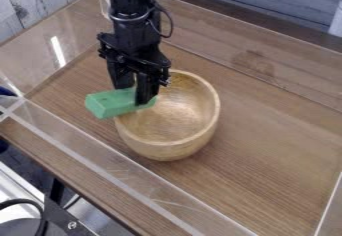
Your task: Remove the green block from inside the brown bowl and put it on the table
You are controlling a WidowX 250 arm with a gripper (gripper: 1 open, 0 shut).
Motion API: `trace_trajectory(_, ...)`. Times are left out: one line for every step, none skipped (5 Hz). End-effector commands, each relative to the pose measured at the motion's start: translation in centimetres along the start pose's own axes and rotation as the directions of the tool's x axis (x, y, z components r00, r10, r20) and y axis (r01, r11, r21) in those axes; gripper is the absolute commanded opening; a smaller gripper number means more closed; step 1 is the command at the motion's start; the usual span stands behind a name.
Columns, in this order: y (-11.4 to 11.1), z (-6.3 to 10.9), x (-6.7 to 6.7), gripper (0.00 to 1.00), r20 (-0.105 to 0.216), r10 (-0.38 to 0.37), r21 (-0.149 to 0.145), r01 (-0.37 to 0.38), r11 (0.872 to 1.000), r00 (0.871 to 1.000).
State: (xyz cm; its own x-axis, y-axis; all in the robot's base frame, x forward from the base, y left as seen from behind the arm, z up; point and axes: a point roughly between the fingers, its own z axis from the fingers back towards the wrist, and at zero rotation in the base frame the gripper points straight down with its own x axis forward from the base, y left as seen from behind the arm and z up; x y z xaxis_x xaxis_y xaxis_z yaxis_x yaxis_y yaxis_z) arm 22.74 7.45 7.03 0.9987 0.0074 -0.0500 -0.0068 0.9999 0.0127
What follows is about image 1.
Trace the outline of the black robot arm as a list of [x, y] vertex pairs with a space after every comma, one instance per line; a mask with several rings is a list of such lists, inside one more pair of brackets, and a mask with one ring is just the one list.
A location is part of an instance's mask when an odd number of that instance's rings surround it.
[[171, 61], [159, 45], [172, 33], [162, 33], [162, 13], [156, 0], [110, 0], [114, 31], [98, 34], [99, 56], [116, 89], [135, 88], [135, 105], [150, 102], [168, 85]]

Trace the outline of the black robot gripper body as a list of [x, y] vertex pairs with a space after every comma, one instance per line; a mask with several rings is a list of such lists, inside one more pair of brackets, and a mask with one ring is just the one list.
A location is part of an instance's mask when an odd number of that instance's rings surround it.
[[134, 74], [146, 73], [159, 77], [159, 86], [168, 84], [171, 62], [163, 55], [159, 44], [171, 33], [162, 33], [160, 15], [138, 17], [111, 15], [112, 32], [100, 32], [99, 56], [108, 61], [123, 63]]

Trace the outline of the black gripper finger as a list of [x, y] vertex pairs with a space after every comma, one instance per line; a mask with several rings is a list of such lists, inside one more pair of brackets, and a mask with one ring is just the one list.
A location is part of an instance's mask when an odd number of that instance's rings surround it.
[[115, 89], [126, 89], [134, 86], [134, 72], [126, 64], [108, 61], [107, 70]]
[[159, 77], [139, 73], [136, 78], [136, 105], [146, 105], [159, 93]]

